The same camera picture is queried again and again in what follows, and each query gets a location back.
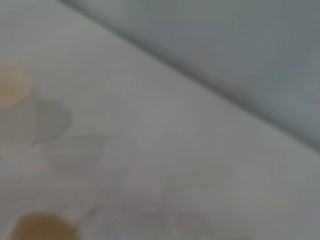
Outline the white paper cup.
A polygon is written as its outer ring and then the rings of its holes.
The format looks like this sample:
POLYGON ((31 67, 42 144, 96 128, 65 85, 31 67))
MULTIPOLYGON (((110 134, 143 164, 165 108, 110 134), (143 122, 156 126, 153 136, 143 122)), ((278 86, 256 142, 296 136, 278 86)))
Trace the white paper cup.
POLYGON ((41 96, 25 69, 0 64, 0 153, 52 141, 72 122, 72 112, 62 103, 41 96))

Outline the brown water stain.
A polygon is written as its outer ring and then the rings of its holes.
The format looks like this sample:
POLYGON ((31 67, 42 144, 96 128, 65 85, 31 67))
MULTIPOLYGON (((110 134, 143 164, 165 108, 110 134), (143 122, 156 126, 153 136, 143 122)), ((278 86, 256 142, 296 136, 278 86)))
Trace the brown water stain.
POLYGON ((51 213, 21 216, 9 240, 81 240, 77 227, 64 217, 51 213))

